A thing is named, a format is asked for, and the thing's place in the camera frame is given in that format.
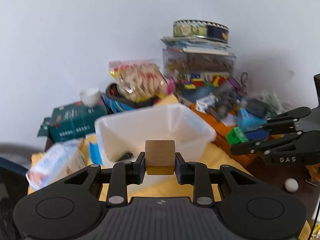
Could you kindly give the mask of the small dark green brick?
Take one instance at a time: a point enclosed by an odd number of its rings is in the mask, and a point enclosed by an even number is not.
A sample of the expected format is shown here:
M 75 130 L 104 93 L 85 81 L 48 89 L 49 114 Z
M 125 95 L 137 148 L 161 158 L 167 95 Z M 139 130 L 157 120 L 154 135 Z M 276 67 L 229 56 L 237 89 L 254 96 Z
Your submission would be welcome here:
M 231 131 L 226 135 L 226 140 L 230 145 L 249 142 L 248 138 L 238 126 L 231 129 Z

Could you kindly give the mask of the small black toy car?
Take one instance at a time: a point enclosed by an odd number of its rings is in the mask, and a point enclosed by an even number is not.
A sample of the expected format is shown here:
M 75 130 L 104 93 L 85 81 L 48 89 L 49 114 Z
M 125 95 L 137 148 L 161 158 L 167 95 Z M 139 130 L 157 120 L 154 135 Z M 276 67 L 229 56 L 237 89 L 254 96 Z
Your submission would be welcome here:
M 119 161 L 126 161 L 126 160 L 130 160 L 134 157 L 132 152 L 124 152 L 117 160 L 116 162 Z

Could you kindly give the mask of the wooden cube block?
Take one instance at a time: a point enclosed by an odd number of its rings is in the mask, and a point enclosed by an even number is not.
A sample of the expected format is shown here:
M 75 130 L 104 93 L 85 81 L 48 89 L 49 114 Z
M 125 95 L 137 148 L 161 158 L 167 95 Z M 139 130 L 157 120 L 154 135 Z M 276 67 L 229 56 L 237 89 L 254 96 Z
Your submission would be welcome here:
M 175 141 L 147 140 L 145 142 L 145 168 L 151 176 L 170 176 L 175 172 Z

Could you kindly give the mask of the orange cardboard box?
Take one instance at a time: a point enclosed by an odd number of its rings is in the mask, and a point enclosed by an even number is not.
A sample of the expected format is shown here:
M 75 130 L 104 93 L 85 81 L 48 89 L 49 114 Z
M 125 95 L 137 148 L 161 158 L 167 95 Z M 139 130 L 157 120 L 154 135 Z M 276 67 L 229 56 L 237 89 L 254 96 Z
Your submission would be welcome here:
M 248 166 L 254 161 L 255 155 L 233 155 L 231 154 L 231 145 L 226 140 L 226 135 L 232 130 L 232 127 L 225 126 L 222 122 L 217 121 L 212 115 L 198 112 L 195 109 L 195 104 L 192 103 L 189 108 L 207 122 L 217 133 L 215 144 L 222 148 L 230 158 L 237 161 L 243 168 Z

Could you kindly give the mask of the light blue card box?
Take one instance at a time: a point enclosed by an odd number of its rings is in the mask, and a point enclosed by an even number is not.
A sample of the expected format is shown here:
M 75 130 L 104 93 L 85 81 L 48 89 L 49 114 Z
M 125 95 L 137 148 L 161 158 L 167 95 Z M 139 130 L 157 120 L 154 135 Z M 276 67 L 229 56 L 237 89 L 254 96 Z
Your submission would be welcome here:
M 248 113 L 244 108 L 240 108 L 236 117 L 236 125 L 243 131 L 252 131 L 265 124 L 266 120 Z

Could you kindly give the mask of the black power adapter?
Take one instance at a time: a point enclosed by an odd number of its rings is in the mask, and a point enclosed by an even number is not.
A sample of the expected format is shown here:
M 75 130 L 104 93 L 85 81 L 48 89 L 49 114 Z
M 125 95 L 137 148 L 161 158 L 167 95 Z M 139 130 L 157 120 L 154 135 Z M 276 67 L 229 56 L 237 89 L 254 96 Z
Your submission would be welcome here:
M 258 99 L 249 99 L 246 111 L 258 118 L 263 119 L 267 113 L 268 105 Z

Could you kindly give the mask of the yellow table cloth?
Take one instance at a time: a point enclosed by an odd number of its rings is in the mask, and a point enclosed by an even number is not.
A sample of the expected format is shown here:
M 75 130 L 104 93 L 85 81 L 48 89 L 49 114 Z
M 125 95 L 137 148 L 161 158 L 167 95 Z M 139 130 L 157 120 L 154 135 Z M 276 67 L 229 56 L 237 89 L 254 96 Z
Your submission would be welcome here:
M 174 105 L 177 104 L 177 98 L 173 95 L 167 96 L 165 99 L 160 100 L 159 103 L 156 103 L 156 106 L 160 105 Z M 89 142 L 96 142 L 96 135 L 90 135 L 88 139 L 84 139 L 84 141 L 80 144 L 80 151 L 85 155 L 85 157 L 89 156 L 89 150 L 87 149 L 89 146 Z M 31 156 L 32 165 L 31 170 L 35 169 L 36 164 L 42 160 L 45 153 L 34 153 Z M 174 179 L 173 175 L 145 175 L 143 183 L 141 185 L 136 185 L 136 190 L 131 190 L 128 195 L 128 202 L 132 197 L 189 197 L 193 200 L 193 192 L 194 192 L 194 182 L 196 175 L 196 167 L 200 167 L 200 175 L 196 178 L 197 182 L 200 182 L 200 179 L 203 179 L 204 170 L 209 168 L 219 168 L 222 164 L 227 164 L 233 166 L 247 174 L 246 171 L 239 163 L 231 159 L 227 156 L 227 154 L 215 144 L 209 143 L 206 146 L 206 149 L 203 150 L 203 154 L 200 158 L 200 163 L 193 162 L 187 163 L 184 159 L 184 164 L 181 161 L 178 161 L 176 164 L 176 178 Z M 160 179 L 158 182 L 151 182 L 151 184 L 147 185 L 147 179 Z M 191 184 L 179 184 L 179 182 L 191 182 Z M 104 184 L 101 187 L 101 191 L 99 194 L 99 200 L 105 201 L 107 199 L 109 184 Z M 298 239 L 308 239 L 310 234 L 310 225 L 306 222 L 302 228 L 300 236 Z

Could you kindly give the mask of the white plastic storage bin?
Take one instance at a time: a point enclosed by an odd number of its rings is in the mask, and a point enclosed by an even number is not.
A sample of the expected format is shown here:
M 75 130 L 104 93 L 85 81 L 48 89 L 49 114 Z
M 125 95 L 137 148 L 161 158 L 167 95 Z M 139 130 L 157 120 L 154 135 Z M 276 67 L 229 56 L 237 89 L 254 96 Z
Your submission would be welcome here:
M 146 107 L 106 115 L 95 121 L 101 161 L 112 167 L 124 153 L 144 151 L 147 140 L 174 140 L 186 161 L 199 160 L 216 131 L 195 112 L 181 104 Z

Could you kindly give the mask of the baby wipes pack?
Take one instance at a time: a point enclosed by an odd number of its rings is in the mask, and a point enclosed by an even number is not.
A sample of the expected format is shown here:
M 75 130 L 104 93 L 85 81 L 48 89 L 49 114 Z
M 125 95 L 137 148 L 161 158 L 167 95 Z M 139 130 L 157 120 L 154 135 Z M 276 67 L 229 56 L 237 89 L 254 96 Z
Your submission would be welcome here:
M 30 187 L 37 191 L 86 167 L 82 144 L 82 139 L 73 139 L 51 146 L 26 172 Z

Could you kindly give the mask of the dark green cardboard box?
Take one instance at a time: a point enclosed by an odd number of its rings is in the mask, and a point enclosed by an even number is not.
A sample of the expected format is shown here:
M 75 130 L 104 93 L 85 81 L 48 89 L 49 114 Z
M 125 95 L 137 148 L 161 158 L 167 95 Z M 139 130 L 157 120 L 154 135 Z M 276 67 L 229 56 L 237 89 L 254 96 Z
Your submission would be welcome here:
M 51 116 L 44 118 L 37 136 L 47 137 L 52 142 L 83 138 L 95 133 L 95 121 L 108 114 L 102 100 L 93 108 L 81 101 L 56 107 Z

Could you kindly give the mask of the white ceramic bowl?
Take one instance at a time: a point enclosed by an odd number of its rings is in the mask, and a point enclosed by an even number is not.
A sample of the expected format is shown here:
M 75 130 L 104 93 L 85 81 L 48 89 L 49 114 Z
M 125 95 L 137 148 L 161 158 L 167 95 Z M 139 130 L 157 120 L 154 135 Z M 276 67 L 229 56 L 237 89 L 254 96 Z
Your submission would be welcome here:
M 101 98 L 101 92 L 99 88 L 89 88 L 81 91 L 79 96 L 84 105 L 95 107 Z

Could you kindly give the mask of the clear box of toys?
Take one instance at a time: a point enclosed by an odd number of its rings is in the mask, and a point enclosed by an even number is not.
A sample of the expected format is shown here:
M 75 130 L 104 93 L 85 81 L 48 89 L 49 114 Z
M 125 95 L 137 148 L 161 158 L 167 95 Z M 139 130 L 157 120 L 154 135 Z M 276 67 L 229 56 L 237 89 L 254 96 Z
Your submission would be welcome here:
M 219 88 L 233 71 L 234 55 L 187 53 L 179 49 L 163 49 L 163 73 L 176 90 Z

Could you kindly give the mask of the snack bag with biscuits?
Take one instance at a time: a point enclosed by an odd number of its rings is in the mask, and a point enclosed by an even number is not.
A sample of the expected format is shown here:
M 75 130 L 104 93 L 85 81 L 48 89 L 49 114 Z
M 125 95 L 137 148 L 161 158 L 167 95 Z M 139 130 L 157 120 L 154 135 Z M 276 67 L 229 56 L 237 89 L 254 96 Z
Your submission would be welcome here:
M 135 103 L 168 94 L 168 83 L 159 66 L 150 61 L 112 61 L 109 73 L 116 80 L 119 93 Z

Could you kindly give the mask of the stack of books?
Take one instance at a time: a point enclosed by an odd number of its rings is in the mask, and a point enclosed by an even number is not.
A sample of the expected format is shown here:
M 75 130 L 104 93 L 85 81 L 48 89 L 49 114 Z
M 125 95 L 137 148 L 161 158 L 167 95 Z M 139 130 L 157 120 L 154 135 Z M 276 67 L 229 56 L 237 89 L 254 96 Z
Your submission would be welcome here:
M 204 38 L 162 37 L 161 41 L 167 48 L 180 50 L 184 53 L 234 56 L 230 45 Z

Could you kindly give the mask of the round decorated tin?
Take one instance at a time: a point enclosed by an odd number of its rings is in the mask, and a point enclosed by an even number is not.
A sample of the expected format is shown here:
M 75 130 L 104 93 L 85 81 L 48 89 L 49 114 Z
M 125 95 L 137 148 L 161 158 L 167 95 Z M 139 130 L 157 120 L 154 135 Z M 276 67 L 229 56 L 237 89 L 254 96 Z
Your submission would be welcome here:
M 174 37 L 197 37 L 228 43 L 229 28 L 223 24 L 202 20 L 176 20 L 173 23 Z

